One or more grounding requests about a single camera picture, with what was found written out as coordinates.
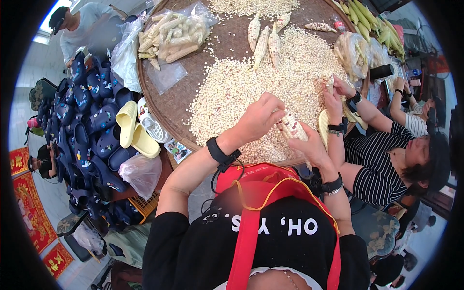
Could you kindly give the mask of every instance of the orange crate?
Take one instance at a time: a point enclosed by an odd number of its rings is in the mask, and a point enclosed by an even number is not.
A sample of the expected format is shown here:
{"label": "orange crate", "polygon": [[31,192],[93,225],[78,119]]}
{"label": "orange crate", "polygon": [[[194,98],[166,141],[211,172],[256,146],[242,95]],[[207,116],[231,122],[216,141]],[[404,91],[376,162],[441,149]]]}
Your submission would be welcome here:
{"label": "orange crate", "polygon": [[160,193],[158,191],[153,192],[153,196],[149,200],[144,200],[140,196],[129,197],[130,203],[142,214],[143,219],[140,223],[143,223],[147,217],[155,210],[158,206],[158,199],[160,198]]}

